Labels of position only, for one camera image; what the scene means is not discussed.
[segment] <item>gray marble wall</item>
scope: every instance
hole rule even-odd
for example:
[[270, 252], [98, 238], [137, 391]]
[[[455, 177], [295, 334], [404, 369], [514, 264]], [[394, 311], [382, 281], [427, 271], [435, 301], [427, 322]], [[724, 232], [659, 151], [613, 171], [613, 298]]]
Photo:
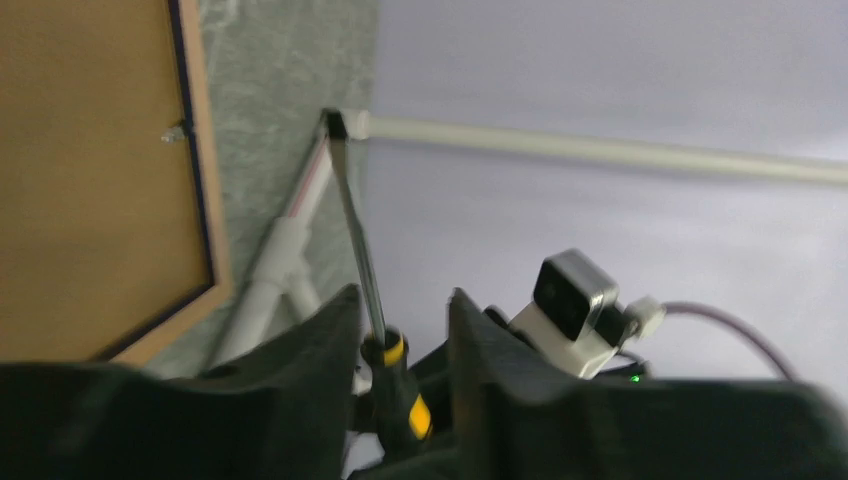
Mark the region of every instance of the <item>gray marble wall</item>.
[[[232, 269], [241, 289], [294, 188], [321, 108], [369, 104], [377, 1], [200, 0], [199, 8]], [[335, 185], [327, 192], [307, 249], [322, 296], [356, 278]], [[234, 299], [147, 370], [166, 377], [197, 373]]]

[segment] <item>screwdriver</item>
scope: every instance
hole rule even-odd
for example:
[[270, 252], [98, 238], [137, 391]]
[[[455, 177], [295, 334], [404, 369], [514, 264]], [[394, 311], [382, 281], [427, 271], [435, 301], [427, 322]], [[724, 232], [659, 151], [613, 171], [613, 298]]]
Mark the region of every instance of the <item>screwdriver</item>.
[[371, 368], [371, 396], [374, 400], [377, 438], [386, 454], [393, 455], [414, 448], [426, 440], [433, 428], [432, 419], [429, 408], [421, 398], [418, 383], [408, 369], [409, 343], [396, 329], [386, 327], [383, 317], [370, 249], [351, 191], [347, 168], [349, 136], [344, 116], [338, 110], [326, 109], [324, 120], [342, 208], [362, 283], [362, 295], [371, 321], [371, 333], [365, 337], [360, 353]]

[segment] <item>wooden frame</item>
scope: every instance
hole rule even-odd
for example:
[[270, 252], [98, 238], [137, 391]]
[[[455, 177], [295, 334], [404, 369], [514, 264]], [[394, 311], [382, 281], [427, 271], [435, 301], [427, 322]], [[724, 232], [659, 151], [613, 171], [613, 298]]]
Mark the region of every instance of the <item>wooden frame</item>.
[[113, 361], [133, 365], [142, 365], [149, 361], [209, 315], [233, 290], [197, 2], [169, 0], [168, 3], [173, 22], [175, 51], [182, 70], [181, 77], [185, 80], [182, 85], [184, 98], [188, 100], [185, 108], [192, 117], [187, 120], [193, 125], [193, 135], [191, 131], [188, 134], [189, 141], [193, 142], [193, 153], [196, 154], [195, 174], [198, 193], [202, 195], [203, 200], [201, 209], [205, 219], [214, 283], [172, 315], [154, 322], [158, 324], [149, 328], [139, 340], [114, 355], [107, 354]]

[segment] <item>screwdriver shaft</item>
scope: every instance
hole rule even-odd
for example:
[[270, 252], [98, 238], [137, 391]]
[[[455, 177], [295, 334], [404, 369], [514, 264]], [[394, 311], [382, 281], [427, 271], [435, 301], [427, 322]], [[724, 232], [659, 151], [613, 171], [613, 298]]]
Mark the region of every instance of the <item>screwdriver shaft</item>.
[[362, 296], [365, 299], [365, 308], [371, 320], [371, 331], [374, 340], [381, 347], [386, 345], [386, 320], [383, 317], [383, 304], [380, 302], [380, 290], [377, 287], [377, 278], [374, 274], [374, 265], [371, 261], [371, 251], [368, 248], [368, 240], [365, 229], [359, 218], [356, 202], [350, 187], [350, 178], [347, 170], [347, 145], [342, 139], [330, 140], [330, 155], [333, 159], [333, 168], [341, 192], [342, 208], [350, 231], [350, 241], [353, 244], [353, 255], [359, 270], [359, 281], [362, 284]]

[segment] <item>white wall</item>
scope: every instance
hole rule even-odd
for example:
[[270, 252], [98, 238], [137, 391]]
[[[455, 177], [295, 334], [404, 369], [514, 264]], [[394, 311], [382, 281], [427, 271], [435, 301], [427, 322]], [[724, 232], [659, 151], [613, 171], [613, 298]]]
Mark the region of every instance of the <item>white wall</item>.
[[[844, 2], [383, 2], [377, 114], [848, 159]], [[515, 314], [579, 247], [650, 293], [726, 308], [848, 404], [848, 194], [372, 142], [367, 222], [386, 315], [418, 358], [451, 289]], [[636, 348], [660, 375], [769, 376], [712, 325]]]

